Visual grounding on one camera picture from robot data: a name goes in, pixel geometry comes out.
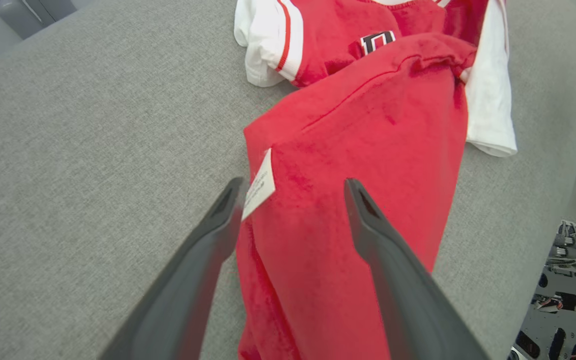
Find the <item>red stripe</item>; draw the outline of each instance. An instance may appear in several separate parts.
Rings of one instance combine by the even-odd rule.
[[[286,16],[286,39],[283,43],[283,53],[281,54],[281,59],[279,59],[279,64],[277,64],[277,71],[281,71],[284,68],[286,59],[288,58],[288,49],[290,48],[290,14],[288,14],[288,8],[284,5],[281,0],[277,0],[277,3],[281,5],[283,9],[283,14]]]

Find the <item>white care label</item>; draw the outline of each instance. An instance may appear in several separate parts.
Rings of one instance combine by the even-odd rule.
[[[275,192],[275,178],[273,177],[273,164],[270,161],[270,150],[265,153],[259,171],[256,172],[250,188],[246,192],[246,202],[241,216],[241,221],[266,201]]]

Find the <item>printed logo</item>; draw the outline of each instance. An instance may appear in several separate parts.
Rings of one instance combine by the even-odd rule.
[[[395,33],[392,31],[378,32],[361,38],[361,48],[364,57],[382,46],[395,41]]]

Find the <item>clothing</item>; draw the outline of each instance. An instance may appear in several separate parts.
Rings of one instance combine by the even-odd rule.
[[[386,43],[423,33],[478,45],[473,67],[463,75],[470,114],[466,141],[496,157],[516,153],[502,0],[395,0],[390,5],[372,0],[238,0],[235,10],[235,39],[247,47],[247,79],[260,87],[284,78],[306,87]]]
[[[251,178],[272,149],[276,191],[237,242],[247,312],[240,359],[389,359],[344,180],[361,181],[431,271],[466,140],[459,79],[475,53],[445,34],[405,36],[286,96],[244,130]]]

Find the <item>gray fabric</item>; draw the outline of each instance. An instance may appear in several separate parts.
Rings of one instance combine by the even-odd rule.
[[[517,336],[576,177],[576,8],[507,7],[519,153],[466,146],[433,273],[493,359]]]
[[[509,4],[519,155],[466,147],[434,272],[496,359],[576,169],[576,12],[556,3]],[[248,173],[242,129],[293,88],[247,84],[233,16],[233,1],[103,0],[0,57],[0,359],[96,357]],[[235,359],[244,319],[231,257],[203,358]]]

